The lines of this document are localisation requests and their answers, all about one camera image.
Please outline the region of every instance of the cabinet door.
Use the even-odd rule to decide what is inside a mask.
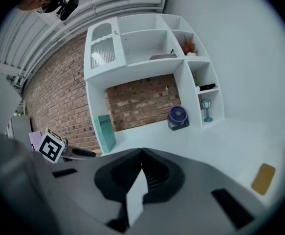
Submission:
[[[108,19],[88,28],[85,59],[85,80],[102,72],[126,65],[117,18]]]

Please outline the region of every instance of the shelf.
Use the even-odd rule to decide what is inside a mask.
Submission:
[[[197,56],[198,57],[207,56],[207,53],[205,51],[205,48],[203,47],[203,44],[201,43],[201,41],[198,39],[197,35],[194,32],[184,31],[184,30],[172,30],[172,33],[174,34],[174,36],[176,37],[180,45],[184,43],[185,37],[192,39],[193,42],[195,43],[195,47],[197,50]],[[187,59],[196,58],[197,56],[184,55],[184,57],[186,57]]]
[[[185,108],[190,126],[201,127],[200,104],[196,94],[196,86],[186,61],[174,71],[181,106]]]
[[[88,81],[98,88],[107,89],[139,79],[172,74],[182,62],[181,58],[167,58],[135,63],[98,74]]]
[[[203,57],[203,56],[184,56],[184,58],[187,60],[189,64],[192,62],[205,62],[205,63],[210,62],[210,59],[208,57]]]
[[[150,29],[165,29],[165,24],[157,19],[156,14],[138,14],[117,19],[121,34]]]
[[[188,25],[188,23],[179,16],[175,15],[160,15],[161,18],[165,21],[167,26],[173,30],[185,30],[185,31],[193,31],[192,28]]]
[[[178,48],[172,36],[159,29],[122,34],[121,40],[127,65],[149,61],[153,55],[170,54]]]
[[[210,117],[213,118],[212,122],[204,122],[205,119],[205,110],[201,110],[201,121],[202,121],[202,126],[206,127],[206,126],[210,126],[210,125],[214,125],[214,122],[220,120],[223,118],[223,107],[222,107],[222,98],[221,98],[221,94],[219,92],[218,89],[215,89],[213,91],[210,92],[206,92],[204,94],[201,95],[202,99],[209,99],[211,100],[211,107],[209,108],[209,115]]]
[[[212,64],[207,62],[188,62],[192,75],[196,76],[200,86],[217,84],[216,74]]]
[[[201,95],[201,94],[204,94],[204,93],[215,92],[215,91],[218,91],[218,90],[219,90],[219,88],[210,89],[210,90],[198,92],[197,94],[198,94],[198,95]]]

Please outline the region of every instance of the brick wall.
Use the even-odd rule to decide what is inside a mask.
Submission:
[[[47,60],[23,98],[34,131],[49,127],[72,146],[99,149],[84,82],[85,41],[85,34],[79,35]]]
[[[91,150],[99,146],[83,77],[85,41],[86,35],[79,35],[48,59],[23,98],[33,131],[49,127],[70,145]],[[169,108],[180,104],[173,75],[108,88],[106,99],[115,131],[164,120]]]
[[[108,88],[106,99],[115,131],[165,120],[169,109],[180,104],[172,74]]]

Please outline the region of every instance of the white shelving unit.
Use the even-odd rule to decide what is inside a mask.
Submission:
[[[198,49],[198,56],[184,55],[180,43],[185,37],[193,39]],[[150,60],[153,55],[170,54],[172,50],[177,58]],[[168,134],[170,136],[174,134],[177,138],[190,137],[192,130],[203,130],[207,126],[212,126],[214,122],[206,123],[203,120],[204,112],[200,109],[198,95],[211,100],[210,115],[214,121],[218,121],[224,118],[221,89],[213,64],[202,42],[182,17],[139,14],[112,18],[88,29],[84,77],[92,119],[108,114],[105,89],[166,74],[174,75],[181,105],[188,113],[190,126],[173,132],[168,128],[167,122],[162,121],[150,124],[148,127],[120,131],[115,133],[117,144],[112,152],[120,147],[122,149],[134,147],[134,141],[146,140],[150,133],[154,133],[154,138],[159,143],[165,142],[166,146],[170,146],[170,142],[174,140],[167,139]],[[193,74],[197,76],[200,85],[215,83],[217,89],[197,92]],[[152,131],[146,133],[143,131],[146,128]]]
[[[183,54],[179,43],[184,37],[194,40],[197,56]],[[153,55],[169,54],[172,49],[177,58],[149,60]],[[106,88],[166,74],[174,75],[190,126],[172,131],[165,120],[116,132],[116,145],[110,153],[149,147],[202,161],[235,179],[265,205],[273,204],[279,189],[285,186],[285,138],[268,134],[261,123],[224,117],[215,68],[203,43],[182,17],[139,14],[112,18],[88,29],[84,77],[92,119],[109,113]],[[200,86],[215,83],[217,88],[197,92],[194,74]],[[205,112],[200,109],[199,97],[211,100],[212,122],[204,122]],[[98,142],[103,151],[101,140]],[[265,196],[251,188],[262,163],[276,168]]]

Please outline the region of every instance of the dried plant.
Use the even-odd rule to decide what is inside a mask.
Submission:
[[[197,54],[196,45],[192,41],[192,39],[190,37],[185,37],[185,36],[183,37],[184,37],[183,44],[180,45],[183,53],[185,55],[187,55],[189,52]]]

